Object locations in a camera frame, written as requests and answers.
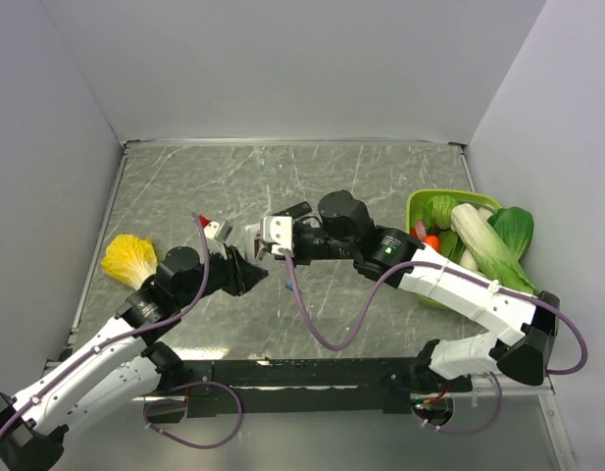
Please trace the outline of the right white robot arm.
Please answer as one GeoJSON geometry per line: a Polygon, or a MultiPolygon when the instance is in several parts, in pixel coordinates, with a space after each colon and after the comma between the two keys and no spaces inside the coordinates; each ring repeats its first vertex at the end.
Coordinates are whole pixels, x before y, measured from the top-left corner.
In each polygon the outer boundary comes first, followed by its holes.
{"type": "Polygon", "coordinates": [[[289,270],[347,259],[366,279],[431,298],[485,329],[471,338],[430,341],[416,368],[424,389],[438,391],[461,376],[496,372],[528,386],[543,383],[558,321],[542,296],[503,288],[399,229],[376,225],[367,206],[347,190],[324,196],[318,210],[316,227],[291,216],[263,226],[263,237],[275,244],[272,254],[289,270]]]}

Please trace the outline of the white remote control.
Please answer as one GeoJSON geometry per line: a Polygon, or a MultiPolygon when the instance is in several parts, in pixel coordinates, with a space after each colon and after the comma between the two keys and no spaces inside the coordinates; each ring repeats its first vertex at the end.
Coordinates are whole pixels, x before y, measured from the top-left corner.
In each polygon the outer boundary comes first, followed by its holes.
{"type": "Polygon", "coordinates": [[[261,239],[261,225],[257,223],[245,226],[242,242],[245,260],[252,264],[259,264],[266,255],[266,249],[261,239]]]}

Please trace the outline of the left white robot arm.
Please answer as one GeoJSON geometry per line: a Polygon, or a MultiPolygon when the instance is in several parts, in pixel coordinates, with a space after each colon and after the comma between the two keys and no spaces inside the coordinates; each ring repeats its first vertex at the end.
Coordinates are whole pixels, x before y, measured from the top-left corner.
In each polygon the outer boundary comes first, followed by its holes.
{"type": "Polygon", "coordinates": [[[241,296],[268,275],[234,247],[206,260],[190,247],[171,249],[88,343],[26,389],[0,392],[4,465],[49,470],[66,435],[86,421],[136,396],[176,391],[183,362],[161,336],[202,297],[218,290],[241,296]]]}

